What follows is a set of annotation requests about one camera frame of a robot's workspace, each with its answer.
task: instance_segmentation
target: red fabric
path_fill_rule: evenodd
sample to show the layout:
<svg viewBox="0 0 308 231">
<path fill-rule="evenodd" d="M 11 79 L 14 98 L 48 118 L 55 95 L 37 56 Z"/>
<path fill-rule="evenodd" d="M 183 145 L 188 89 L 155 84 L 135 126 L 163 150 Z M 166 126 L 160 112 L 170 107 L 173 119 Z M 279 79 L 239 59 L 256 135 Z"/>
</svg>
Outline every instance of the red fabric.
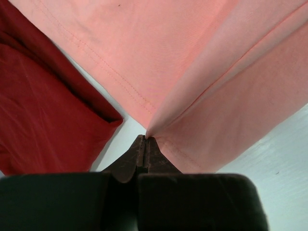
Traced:
<svg viewBox="0 0 308 231">
<path fill-rule="evenodd" d="M 120 114 L 53 43 L 0 1 L 0 170 L 88 171 Z"/>
</svg>

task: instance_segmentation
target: white surface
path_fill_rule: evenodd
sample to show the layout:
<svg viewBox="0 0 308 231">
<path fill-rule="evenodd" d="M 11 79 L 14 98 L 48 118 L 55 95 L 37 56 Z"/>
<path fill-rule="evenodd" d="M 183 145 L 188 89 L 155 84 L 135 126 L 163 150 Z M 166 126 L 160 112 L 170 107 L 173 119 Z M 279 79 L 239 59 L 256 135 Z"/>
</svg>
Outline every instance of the white surface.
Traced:
<svg viewBox="0 0 308 231">
<path fill-rule="evenodd" d="M 92 166 L 93 170 L 101 171 L 118 159 L 137 135 L 145 134 L 145 129 L 89 74 L 72 63 L 125 120 Z M 307 153 L 308 105 L 218 172 L 240 173 L 254 182 L 271 231 L 308 231 Z"/>
</svg>

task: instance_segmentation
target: clothing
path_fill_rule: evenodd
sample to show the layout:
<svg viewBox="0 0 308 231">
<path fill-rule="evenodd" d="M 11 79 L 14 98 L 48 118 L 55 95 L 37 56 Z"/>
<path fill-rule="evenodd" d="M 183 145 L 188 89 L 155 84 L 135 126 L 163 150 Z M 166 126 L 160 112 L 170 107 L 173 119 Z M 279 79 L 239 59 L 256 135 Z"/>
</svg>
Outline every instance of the clothing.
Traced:
<svg viewBox="0 0 308 231">
<path fill-rule="evenodd" d="M 120 114 L 55 45 L 0 1 L 0 170 L 88 171 Z"/>
<path fill-rule="evenodd" d="M 154 136 L 215 171 L 308 103 L 307 0 L 11 0 Z"/>
</svg>

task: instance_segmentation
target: pink cloth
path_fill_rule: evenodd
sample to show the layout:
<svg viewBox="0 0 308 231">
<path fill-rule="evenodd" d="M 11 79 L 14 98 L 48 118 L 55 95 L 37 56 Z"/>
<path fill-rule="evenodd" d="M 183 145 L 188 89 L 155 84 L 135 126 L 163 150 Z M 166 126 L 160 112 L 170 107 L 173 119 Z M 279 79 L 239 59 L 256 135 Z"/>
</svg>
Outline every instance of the pink cloth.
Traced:
<svg viewBox="0 0 308 231">
<path fill-rule="evenodd" d="M 307 0 L 11 0 L 155 136 L 215 171 L 308 103 Z"/>
</svg>

